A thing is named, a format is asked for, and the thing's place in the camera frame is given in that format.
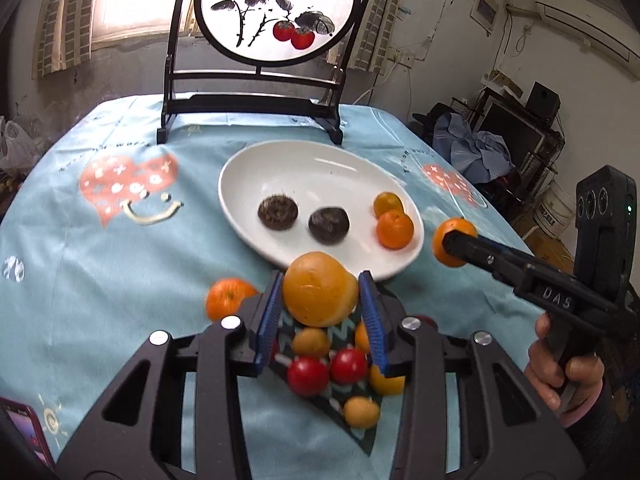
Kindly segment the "person's right hand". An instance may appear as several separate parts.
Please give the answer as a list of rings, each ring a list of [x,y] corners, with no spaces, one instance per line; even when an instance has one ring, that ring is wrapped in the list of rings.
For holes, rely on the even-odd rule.
[[[544,312],[536,319],[537,340],[528,349],[528,363],[524,374],[551,411],[558,415],[564,428],[581,420],[596,404],[603,388],[604,365],[596,355],[575,356],[565,367],[553,357],[546,341],[551,318]],[[556,389],[566,382],[576,385],[574,396],[561,408],[562,400]]]

